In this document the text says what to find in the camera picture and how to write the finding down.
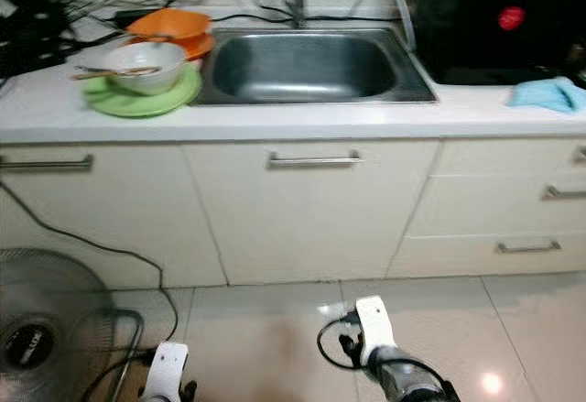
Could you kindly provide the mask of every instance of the stainless steel sink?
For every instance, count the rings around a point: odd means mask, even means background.
[[[198,103],[429,102],[388,29],[218,29]]]

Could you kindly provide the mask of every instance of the blue cloth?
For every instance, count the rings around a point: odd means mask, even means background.
[[[586,90],[566,77],[517,84],[507,106],[535,105],[563,114],[575,114],[586,107]]]

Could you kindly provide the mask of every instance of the cabinet handle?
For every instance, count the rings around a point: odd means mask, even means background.
[[[546,199],[573,199],[586,198],[586,190],[580,191],[561,191],[556,189],[553,185],[546,187]]]
[[[586,146],[578,147],[578,153],[576,154],[576,160],[578,162],[586,162]]]
[[[561,245],[556,240],[552,240],[549,246],[527,246],[524,248],[509,248],[506,244],[499,242],[496,248],[503,254],[512,253],[550,253],[561,250]]]
[[[279,158],[277,152],[271,152],[266,162],[269,168],[294,168],[294,167],[351,167],[357,162],[362,162],[358,152],[352,150],[347,158]]]
[[[0,170],[26,171],[26,170],[91,170],[93,155],[86,155],[79,161],[30,161],[30,162],[6,162],[6,158],[0,156]]]

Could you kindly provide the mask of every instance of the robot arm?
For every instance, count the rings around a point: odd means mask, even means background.
[[[318,346],[330,363],[363,370],[383,388],[389,402],[460,402],[449,381],[396,345],[385,303],[380,297],[358,299],[355,311],[339,322],[360,324],[362,331],[357,342],[349,336],[340,336],[344,352],[353,361],[352,367],[337,364],[325,354],[320,345],[322,331]]]

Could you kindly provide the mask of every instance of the white countertop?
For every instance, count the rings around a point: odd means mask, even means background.
[[[89,108],[81,84],[69,75],[73,64],[89,64],[92,56],[117,43],[12,79],[0,91],[0,142],[586,136],[586,110],[564,115],[538,107],[510,108],[505,106],[510,87],[431,81],[437,103],[199,105],[154,118],[116,118]]]

